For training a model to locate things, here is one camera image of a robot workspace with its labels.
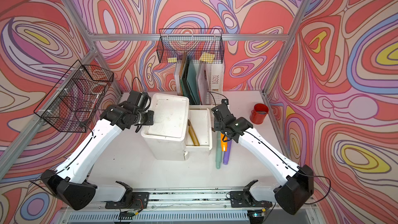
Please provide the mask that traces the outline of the white plastic drawer cabinet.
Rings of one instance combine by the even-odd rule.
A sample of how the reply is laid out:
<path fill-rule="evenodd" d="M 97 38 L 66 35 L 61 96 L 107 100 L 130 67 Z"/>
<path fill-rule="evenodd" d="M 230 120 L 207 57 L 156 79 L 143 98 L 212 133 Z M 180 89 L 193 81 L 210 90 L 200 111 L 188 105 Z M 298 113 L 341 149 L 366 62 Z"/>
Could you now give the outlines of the white plastic drawer cabinet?
<path fill-rule="evenodd" d="M 157 160 L 186 161 L 189 99 L 155 93 L 149 108 L 154 111 L 153 125 L 144 126 L 141 135 Z"/>

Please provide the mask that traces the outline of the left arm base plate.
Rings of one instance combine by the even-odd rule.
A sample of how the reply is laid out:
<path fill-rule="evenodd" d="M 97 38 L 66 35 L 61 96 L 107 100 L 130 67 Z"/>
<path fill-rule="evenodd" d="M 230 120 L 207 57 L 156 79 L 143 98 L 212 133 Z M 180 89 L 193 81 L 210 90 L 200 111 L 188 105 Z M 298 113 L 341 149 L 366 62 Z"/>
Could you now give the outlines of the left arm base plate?
<path fill-rule="evenodd" d="M 127 192 L 118 202 L 108 201 L 106 209 L 146 209 L 148 205 L 149 192 Z"/>

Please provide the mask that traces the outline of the green folder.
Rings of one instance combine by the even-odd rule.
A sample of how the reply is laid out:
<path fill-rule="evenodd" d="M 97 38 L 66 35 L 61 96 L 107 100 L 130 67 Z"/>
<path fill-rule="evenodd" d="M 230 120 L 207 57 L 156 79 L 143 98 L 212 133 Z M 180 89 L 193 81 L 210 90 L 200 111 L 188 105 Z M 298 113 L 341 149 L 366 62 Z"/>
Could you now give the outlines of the green folder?
<path fill-rule="evenodd" d="M 197 73 L 193 63 L 187 64 L 186 74 L 187 74 L 186 83 L 188 87 L 188 93 L 192 99 L 191 105 L 200 105 L 201 101 L 198 92 Z"/>

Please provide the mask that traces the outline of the mint green toy microphone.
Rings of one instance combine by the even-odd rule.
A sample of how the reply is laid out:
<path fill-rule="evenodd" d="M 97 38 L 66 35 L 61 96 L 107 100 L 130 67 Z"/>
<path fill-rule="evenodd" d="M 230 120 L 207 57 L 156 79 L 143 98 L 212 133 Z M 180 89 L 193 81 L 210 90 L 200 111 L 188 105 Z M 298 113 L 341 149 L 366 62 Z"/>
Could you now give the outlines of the mint green toy microphone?
<path fill-rule="evenodd" d="M 221 133 L 217 132 L 217 145 L 216 145 L 216 169 L 221 168 L 222 164 L 222 146 L 221 146 Z"/>

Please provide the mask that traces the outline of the white file organizer rack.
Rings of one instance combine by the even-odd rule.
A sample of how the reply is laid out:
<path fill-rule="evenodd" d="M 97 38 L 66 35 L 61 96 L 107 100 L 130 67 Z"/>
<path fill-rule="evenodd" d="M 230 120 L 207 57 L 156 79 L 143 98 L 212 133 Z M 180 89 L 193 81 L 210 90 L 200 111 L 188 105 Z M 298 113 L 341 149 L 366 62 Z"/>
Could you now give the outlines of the white file organizer rack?
<path fill-rule="evenodd" d="M 176 83 L 176 90 L 179 96 L 185 96 L 189 99 L 190 104 L 192 99 L 188 93 L 186 83 L 186 62 L 177 62 L 175 64 L 174 79 Z M 200 96 L 200 105 L 214 105 L 221 103 L 223 94 L 223 76 L 224 64 L 214 63 L 193 63 L 197 73 L 197 85 Z"/>

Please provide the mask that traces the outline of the orange toy microphone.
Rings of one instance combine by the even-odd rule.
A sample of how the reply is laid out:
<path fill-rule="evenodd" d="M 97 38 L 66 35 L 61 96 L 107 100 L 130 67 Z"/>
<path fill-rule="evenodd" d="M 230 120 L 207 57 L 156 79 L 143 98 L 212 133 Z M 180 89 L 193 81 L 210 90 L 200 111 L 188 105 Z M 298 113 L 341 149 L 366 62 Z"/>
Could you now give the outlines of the orange toy microphone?
<path fill-rule="evenodd" d="M 224 134 L 221 134 L 220 137 L 221 137 L 221 150 L 223 152 L 226 152 L 228 150 L 228 138 Z"/>

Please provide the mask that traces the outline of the small yellow sticky note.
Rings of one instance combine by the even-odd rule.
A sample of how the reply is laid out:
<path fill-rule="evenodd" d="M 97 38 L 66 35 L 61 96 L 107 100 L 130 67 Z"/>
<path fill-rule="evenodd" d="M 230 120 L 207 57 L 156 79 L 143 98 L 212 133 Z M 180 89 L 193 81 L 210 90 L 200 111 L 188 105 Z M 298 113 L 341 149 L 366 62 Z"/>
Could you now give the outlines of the small yellow sticky note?
<path fill-rule="evenodd" d="M 168 63 L 177 63 L 178 59 L 177 58 L 168 58 L 167 62 Z"/>

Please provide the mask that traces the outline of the white drawer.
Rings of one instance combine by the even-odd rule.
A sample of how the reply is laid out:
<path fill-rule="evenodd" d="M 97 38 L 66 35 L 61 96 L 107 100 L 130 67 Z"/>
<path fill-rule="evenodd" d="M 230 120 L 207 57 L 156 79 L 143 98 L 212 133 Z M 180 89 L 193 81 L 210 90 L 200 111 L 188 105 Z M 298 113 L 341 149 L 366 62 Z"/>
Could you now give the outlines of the white drawer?
<path fill-rule="evenodd" d="M 192 128 L 198 138 L 200 146 L 195 146 L 190 134 L 187 134 L 186 152 L 201 152 L 209 154 L 212 149 L 212 125 L 210 110 L 205 109 L 189 109 L 189 120 Z"/>

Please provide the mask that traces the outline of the red metal cup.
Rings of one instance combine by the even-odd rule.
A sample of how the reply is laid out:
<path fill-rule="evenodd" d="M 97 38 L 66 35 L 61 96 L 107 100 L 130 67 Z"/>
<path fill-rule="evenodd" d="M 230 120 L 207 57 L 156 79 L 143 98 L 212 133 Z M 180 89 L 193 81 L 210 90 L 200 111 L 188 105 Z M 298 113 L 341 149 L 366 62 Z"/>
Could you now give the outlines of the red metal cup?
<path fill-rule="evenodd" d="M 254 124 L 262 124 L 268 113 L 269 108 L 265 104 L 258 103 L 251 111 L 250 121 Z"/>

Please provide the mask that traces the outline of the yellow sticky note pad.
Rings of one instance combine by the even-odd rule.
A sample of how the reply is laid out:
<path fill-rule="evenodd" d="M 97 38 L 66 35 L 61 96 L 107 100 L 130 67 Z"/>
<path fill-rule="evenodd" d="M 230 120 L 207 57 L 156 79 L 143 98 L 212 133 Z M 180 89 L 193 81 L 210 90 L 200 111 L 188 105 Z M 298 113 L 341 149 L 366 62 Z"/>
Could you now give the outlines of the yellow sticky note pad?
<path fill-rule="evenodd" d="M 213 63 L 213 61 L 215 60 L 215 57 L 216 57 L 215 54 L 203 52 L 199 58 L 199 61 L 205 62 L 205 63 Z"/>

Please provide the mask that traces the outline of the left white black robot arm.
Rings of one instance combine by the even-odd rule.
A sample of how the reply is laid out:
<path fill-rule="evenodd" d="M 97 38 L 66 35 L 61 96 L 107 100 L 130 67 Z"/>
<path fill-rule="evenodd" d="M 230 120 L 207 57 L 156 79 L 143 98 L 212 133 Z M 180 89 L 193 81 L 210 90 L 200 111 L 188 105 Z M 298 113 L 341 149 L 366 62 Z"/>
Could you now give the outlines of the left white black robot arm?
<path fill-rule="evenodd" d="M 121 181 L 116 185 L 97 186 L 87 181 L 94 164 L 109 144 L 125 129 L 153 125 L 151 97 L 132 90 L 127 100 L 111 105 L 100 115 L 91 134 L 55 170 L 40 177 L 49 191 L 75 211 L 96 202 L 111 208 L 129 208 L 134 203 L 131 186 Z"/>

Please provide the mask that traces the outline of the olive toy microphone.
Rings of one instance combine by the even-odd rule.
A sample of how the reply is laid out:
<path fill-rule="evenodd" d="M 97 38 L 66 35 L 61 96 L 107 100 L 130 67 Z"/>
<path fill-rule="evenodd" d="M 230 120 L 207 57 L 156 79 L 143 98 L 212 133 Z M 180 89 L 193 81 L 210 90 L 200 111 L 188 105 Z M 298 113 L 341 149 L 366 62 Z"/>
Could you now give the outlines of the olive toy microphone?
<path fill-rule="evenodd" d="M 196 135 L 196 133 L 194 131 L 194 128 L 193 128 L 192 123 L 191 123 L 190 120 L 188 120 L 188 132 L 189 132 L 189 135 L 190 135 L 190 137 L 192 139 L 193 145 L 194 146 L 200 146 L 200 142 L 198 140 L 198 137 L 197 137 L 197 135 Z"/>

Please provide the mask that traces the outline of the purple toy microphone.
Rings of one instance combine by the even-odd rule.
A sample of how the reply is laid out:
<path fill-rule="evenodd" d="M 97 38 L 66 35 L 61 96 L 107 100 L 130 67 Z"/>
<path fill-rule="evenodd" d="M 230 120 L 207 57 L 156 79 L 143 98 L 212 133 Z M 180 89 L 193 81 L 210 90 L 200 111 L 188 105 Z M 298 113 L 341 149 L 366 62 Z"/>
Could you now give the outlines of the purple toy microphone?
<path fill-rule="evenodd" d="M 225 144 L 227 146 L 227 149 L 226 149 L 226 151 L 224 152 L 224 155 L 223 155 L 223 164 L 224 165 L 228 165 L 229 159 L 230 159 L 230 153 L 231 153 L 231 150 L 232 150 L 232 141 L 228 140 L 227 142 L 225 142 Z"/>

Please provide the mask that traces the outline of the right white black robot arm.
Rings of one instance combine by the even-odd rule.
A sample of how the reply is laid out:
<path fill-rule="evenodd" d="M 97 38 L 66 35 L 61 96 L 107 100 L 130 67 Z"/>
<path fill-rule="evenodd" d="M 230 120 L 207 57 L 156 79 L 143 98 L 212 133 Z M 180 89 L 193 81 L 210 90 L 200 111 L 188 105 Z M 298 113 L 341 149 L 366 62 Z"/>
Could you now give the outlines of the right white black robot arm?
<path fill-rule="evenodd" d="M 242 205 L 254 207 L 262 202 L 274 202 L 288 214 L 296 214 L 314 193 L 314 172 L 293 162 L 268 141 L 244 117 L 236 118 L 223 100 L 211 110 L 214 130 L 249 150 L 272 173 L 277 184 L 262 186 L 255 179 L 247 184 L 239 198 Z"/>

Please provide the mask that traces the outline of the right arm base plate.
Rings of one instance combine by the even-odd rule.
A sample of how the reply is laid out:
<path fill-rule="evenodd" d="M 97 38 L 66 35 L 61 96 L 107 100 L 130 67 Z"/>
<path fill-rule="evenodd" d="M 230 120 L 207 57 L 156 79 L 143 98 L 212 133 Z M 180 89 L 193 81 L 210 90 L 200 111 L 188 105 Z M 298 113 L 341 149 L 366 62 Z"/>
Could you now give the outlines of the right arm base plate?
<path fill-rule="evenodd" d="M 265 208 L 269 209 L 273 206 L 272 202 L 257 201 L 245 191 L 230 191 L 228 194 L 232 208 Z"/>

